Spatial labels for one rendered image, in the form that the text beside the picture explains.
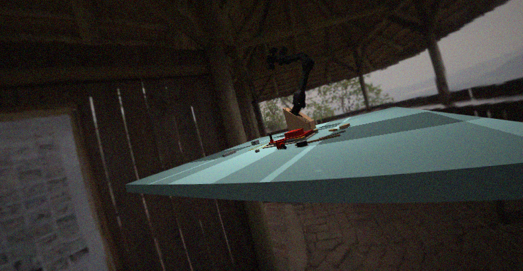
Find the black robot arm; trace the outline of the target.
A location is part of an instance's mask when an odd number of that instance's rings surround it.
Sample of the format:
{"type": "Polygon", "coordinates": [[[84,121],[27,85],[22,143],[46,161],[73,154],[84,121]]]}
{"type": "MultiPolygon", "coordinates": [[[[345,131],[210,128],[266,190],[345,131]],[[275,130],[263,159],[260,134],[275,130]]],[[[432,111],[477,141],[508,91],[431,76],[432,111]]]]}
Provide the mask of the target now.
{"type": "MultiPolygon", "coordinates": [[[[307,85],[309,73],[312,70],[312,68],[314,67],[315,62],[313,59],[309,58],[308,55],[304,52],[300,52],[298,54],[287,56],[286,55],[287,47],[281,46],[280,49],[281,50],[280,50],[279,54],[281,56],[276,57],[276,62],[278,62],[279,65],[282,66],[283,63],[289,64],[294,60],[302,60],[303,71],[302,71],[301,79],[299,82],[299,89],[298,89],[298,91],[294,92],[294,96],[293,96],[294,106],[293,106],[292,110],[290,111],[292,114],[299,116],[299,112],[300,112],[301,108],[306,107],[305,88],[307,85]]],[[[266,63],[268,63],[268,64],[274,63],[274,59],[275,59],[275,56],[267,55],[266,63]]]]}

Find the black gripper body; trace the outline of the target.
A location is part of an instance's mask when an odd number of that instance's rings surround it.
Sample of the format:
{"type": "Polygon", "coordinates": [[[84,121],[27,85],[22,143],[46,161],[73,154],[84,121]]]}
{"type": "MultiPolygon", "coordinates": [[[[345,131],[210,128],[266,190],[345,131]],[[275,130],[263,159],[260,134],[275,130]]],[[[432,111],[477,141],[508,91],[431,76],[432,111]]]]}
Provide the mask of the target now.
{"type": "MultiPolygon", "coordinates": [[[[279,56],[279,55],[275,55],[275,53],[277,53],[277,50],[278,50],[278,48],[271,47],[271,52],[273,52],[272,55],[275,56],[274,62],[276,62],[276,57],[279,56]]],[[[274,63],[269,64],[268,69],[274,70],[275,69],[274,63]]]]}

